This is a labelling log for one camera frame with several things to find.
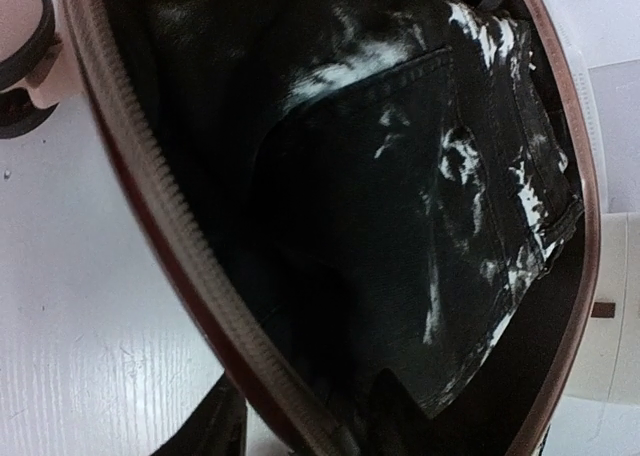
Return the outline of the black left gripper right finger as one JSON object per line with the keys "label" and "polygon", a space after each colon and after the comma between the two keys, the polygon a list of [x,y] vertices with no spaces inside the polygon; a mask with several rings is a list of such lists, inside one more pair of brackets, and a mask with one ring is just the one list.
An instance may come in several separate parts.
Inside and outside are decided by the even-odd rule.
{"label": "black left gripper right finger", "polygon": [[363,455],[449,455],[446,442],[395,374],[382,370],[366,404]]}

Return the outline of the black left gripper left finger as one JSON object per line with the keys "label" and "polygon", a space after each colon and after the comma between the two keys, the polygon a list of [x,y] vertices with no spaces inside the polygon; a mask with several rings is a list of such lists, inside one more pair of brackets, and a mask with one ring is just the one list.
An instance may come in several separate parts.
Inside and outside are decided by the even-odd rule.
{"label": "black left gripper left finger", "polygon": [[179,430],[152,456],[246,454],[246,400],[223,374]]}

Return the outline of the beige hard-shell suitcase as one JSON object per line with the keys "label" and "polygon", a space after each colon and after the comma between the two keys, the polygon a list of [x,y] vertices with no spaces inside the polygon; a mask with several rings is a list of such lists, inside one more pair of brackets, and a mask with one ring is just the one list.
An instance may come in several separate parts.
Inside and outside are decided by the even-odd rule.
{"label": "beige hard-shell suitcase", "polygon": [[[148,1],[1,0],[1,135],[25,134],[61,101],[84,93],[145,236],[247,413],[255,410],[294,455],[363,455],[372,386],[362,400],[311,386],[238,293],[187,201],[154,127],[158,78]],[[460,394],[438,414],[419,408],[449,455],[538,455],[596,286],[600,210],[589,136],[543,0],[443,1],[506,12],[532,25],[538,41],[533,76],[583,212]]]}

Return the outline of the black white splattered jeans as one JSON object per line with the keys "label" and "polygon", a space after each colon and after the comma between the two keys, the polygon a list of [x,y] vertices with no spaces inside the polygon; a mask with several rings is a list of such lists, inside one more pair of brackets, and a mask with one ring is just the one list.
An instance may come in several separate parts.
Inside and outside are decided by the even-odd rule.
{"label": "black white splattered jeans", "polygon": [[149,0],[154,127],[317,391],[446,408],[583,212],[530,22],[443,0]]}

